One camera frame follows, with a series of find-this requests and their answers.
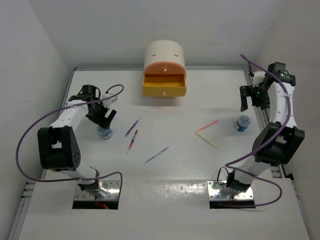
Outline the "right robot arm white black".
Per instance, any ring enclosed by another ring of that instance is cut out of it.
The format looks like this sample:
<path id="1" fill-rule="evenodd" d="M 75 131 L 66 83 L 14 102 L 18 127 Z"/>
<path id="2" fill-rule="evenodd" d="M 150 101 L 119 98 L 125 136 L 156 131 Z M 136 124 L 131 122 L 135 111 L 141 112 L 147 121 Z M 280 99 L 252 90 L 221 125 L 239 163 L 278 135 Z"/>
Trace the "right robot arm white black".
<path id="1" fill-rule="evenodd" d="M 286 72 L 280 62 L 270 64 L 266 71 L 251 74 L 252 84 L 241 86 L 241 112 L 252 106 L 269 109 L 269 122 L 255 139 L 253 154 L 228 175 L 226 187 L 235 192 L 246 192 L 262 172 L 270 167 L 287 164 L 305 138 L 298 128 L 293 111 L 296 77 Z"/>

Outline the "blue tape roll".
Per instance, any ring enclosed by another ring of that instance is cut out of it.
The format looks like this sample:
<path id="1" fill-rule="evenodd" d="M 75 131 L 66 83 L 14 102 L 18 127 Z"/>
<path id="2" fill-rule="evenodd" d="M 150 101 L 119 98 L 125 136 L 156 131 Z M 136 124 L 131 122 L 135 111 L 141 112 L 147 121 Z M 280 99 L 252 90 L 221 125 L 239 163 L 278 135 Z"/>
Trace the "blue tape roll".
<path id="1" fill-rule="evenodd" d="M 96 131 L 97 131 L 98 135 L 100 136 L 100 138 L 103 140 L 108 140 L 113 135 L 112 130 L 110 128 L 105 129 L 105 128 L 100 127 L 99 125 L 97 126 Z"/>
<path id="2" fill-rule="evenodd" d="M 240 115 L 234 123 L 234 128 L 238 132 L 244 132 L 251 124 L 251 118 L 248 115 Z"/>

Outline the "yellow highlighter pen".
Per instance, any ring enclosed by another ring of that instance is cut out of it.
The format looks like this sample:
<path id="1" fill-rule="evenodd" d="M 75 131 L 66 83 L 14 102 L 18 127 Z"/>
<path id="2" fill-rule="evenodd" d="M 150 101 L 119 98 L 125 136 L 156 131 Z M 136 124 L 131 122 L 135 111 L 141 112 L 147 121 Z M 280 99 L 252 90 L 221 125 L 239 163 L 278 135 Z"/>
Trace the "yellow highlighter pen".
<path id="1" fill-rule="evenodd" d="M 194 132 L 195 135 L 197 135 L 200 139 L 202 139 L 203 141 L 205 141 L 207 144 L 211 145 L 212 147 L 219 149 L 214 143 L 210 142 L 209 140 L 207 140 L 204 136 L 202 136 L 199 132 Z"/>

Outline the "pink orange highlighter pen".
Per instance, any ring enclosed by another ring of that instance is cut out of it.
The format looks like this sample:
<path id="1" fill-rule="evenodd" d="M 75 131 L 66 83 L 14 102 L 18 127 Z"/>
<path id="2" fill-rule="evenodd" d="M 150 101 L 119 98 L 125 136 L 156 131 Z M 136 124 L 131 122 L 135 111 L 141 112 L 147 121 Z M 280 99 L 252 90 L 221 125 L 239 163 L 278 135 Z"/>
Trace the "pink orange highlighter pen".
<path id="1" fill-rule="evenodd" d="M 216 123 L 218 123 L 218 122 L 219 122 L 219 120 L 212 121 L 212 122 L 210 122 L 210 123 L 206 124 L 205 126 L 203 126 L 203 127 L 199 128 L 199 129 L 197 129 L 195 132 L 200 132 L 200 131 L 202 131 L 202 130 L 204 130 L 204 129 L 208 128 L 208 127 L 211 127 L 212 125 L 214 125 L 214 124 L 216 124 Z"/>

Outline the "blue pen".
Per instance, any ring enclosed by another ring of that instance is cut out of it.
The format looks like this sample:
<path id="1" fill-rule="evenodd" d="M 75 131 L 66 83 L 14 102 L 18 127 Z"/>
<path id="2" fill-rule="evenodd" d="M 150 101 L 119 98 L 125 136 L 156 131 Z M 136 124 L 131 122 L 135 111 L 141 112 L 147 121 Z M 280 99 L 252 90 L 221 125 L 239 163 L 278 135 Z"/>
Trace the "blue pen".
<path id="1" fill-rule="evenodd" d="M 168 150 L 170 147 L 167 146 L 164 149 L 162 149 L 161 151 L 159 151 L 158 153 L 156 153 L 155 155 L 153 155 L 152 157 L 150 157 L 149 159 L 147 159 L 144 164 L 149 163 L 150 161 L 152 161 L 153 159 L 157 158 L 159 155 L 161 155 L 163 152 L 165 152 L 166 150 Z"/>
<path id="2" fill-rule="evenodd" d="M 138 124 L 138 122 L 141 120 L 141 116 L 133 123 L 133 125 L 129 128 L 129 130 L 125 133 L 125 137 L 127 137 L 130 132 L 134 129 L 134 127 Z"/>

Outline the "cream three-drawer storage cabinet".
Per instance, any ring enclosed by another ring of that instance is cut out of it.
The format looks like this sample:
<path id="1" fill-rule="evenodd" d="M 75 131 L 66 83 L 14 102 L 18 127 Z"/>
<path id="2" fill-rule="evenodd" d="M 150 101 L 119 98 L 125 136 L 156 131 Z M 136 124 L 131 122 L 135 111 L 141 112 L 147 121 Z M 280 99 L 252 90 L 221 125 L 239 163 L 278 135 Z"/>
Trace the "cream three-drawer storage cabinet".
<path id="1" fill-rule="evenodd" d="M 172 40 L 157 40 L 145 51 L 142 93 L 147 97 L 183 97 L 187 71 L 182 46 Z"/>

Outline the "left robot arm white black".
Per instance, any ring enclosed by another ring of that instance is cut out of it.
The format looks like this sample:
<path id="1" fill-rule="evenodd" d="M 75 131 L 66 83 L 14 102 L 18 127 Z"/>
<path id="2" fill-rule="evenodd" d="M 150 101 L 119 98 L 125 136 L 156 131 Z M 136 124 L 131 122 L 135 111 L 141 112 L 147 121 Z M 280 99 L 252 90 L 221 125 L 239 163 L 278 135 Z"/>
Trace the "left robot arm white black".
<path id="1" fill-rule="evenodd" d="M 82 119 L 87 118 L 96 124 L 97 133 L 103 140 L 111 138 L 110 125 L 117 113 L 111 105 L 117 100 L 109 91 L 102 94 L 93 85 L 83 85 L 78 94 L 69 98 L 57 120 L 37 132 L 42 168 L 75 178 L 80 189 L 94 197 L 106 195 L 106 188 L 98 179 L 99 172 L 81 160 L 75 131 Z"/>

